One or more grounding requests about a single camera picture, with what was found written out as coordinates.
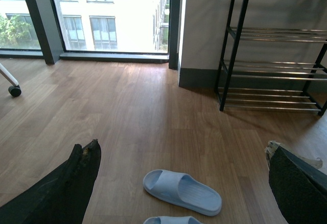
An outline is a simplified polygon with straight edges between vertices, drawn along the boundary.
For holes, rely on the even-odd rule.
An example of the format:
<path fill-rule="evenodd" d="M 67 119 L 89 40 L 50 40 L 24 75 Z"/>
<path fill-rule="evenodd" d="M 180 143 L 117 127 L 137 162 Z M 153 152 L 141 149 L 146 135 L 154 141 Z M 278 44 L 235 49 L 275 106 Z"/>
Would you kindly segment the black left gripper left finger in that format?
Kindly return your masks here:
<path fill-rule="evenodd" d="M 100 162 L 98 140 L 76 144 L 67 161 L 1 206 L 1 223 L 82 223 Z"/>

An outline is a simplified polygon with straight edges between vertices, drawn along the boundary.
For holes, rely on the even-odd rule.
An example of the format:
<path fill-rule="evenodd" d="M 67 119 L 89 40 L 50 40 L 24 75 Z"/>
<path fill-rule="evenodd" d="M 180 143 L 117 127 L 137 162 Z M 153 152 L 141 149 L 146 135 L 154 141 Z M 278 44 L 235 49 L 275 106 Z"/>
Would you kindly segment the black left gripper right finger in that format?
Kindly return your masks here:
<path fill-rule="evenodd" d="M 323 161 L 302 157 L 284 144 L 265 148 L 269 186 L 287 223 L 326 223 L 326 174 Z"/>

